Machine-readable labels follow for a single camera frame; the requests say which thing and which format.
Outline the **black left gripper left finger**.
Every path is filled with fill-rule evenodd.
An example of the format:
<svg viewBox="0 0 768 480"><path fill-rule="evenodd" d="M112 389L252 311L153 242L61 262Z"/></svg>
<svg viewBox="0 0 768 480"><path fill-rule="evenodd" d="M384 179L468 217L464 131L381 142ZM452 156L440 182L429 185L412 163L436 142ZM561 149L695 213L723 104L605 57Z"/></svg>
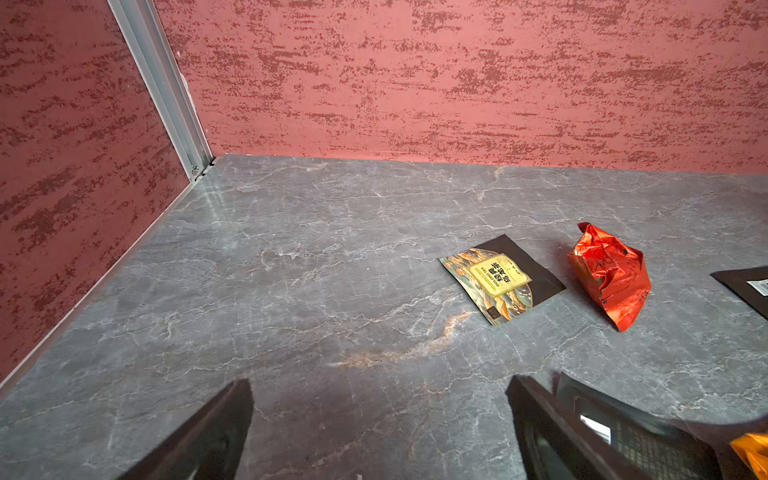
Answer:
<svg viewBox="0 0 768 480"><path fill-rule="evenodd" d="M233 479L254 411L250 382L229 383L123 479Z"/></svg>

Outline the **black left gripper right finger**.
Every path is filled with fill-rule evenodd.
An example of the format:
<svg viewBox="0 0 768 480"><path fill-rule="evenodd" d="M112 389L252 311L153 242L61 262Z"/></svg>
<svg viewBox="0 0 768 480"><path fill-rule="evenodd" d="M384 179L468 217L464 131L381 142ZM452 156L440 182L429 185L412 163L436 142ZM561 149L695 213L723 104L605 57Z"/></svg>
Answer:
<svg viewBox="0 0 768 480"><path fill-rule="evenodd" d="M530 376L515 375L506 391L529 479L645 479L579 417Z"/></svg>

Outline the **black yellow oolong tea bag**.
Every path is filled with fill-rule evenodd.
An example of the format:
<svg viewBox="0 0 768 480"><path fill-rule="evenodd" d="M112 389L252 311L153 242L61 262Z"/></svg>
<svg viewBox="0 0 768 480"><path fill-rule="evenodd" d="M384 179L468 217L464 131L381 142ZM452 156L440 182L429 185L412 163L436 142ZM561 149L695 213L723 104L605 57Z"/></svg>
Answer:
<svg viewBox="0 0 768 480"><path fill-rule="evenodd" d="M439 261L493 326L509 322L565 290L554 274L506 235Z"/></svg>

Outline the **red tea bag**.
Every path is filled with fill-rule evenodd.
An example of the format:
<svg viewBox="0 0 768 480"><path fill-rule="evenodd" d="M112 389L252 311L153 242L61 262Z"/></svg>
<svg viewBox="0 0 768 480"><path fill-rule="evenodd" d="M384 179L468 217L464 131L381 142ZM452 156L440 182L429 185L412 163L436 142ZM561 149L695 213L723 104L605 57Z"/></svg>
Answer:
<svg viewBox="0 0 768 480"><path fill-rule="evenodd" d="M619 332L625 332L652 288L644 254L589 222L578 228L582 236L568 253L569 263L592 300Z"/></svg>

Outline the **orange tea bag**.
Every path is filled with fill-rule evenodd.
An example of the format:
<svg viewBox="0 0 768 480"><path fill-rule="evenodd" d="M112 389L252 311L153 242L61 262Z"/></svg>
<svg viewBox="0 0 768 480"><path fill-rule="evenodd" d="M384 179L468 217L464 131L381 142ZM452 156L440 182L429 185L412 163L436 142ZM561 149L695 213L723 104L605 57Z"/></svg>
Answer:
<svg viewBox="0 0 768 480"><path fill-rule="evenodd" d="M733 451L759 480L768 480L768 434L746 433L730 442Z"/></svg>

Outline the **black tea bag with label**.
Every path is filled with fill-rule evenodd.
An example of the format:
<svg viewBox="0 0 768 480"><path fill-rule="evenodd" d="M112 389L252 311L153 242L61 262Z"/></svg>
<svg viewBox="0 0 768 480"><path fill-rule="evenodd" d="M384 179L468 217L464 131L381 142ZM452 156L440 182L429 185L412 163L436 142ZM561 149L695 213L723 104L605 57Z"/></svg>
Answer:
<svg viewBox="0 0 768 480"><path fill-rule="evenodd" d="M767 266L717 271L711 276L768 319Z"/></svg>

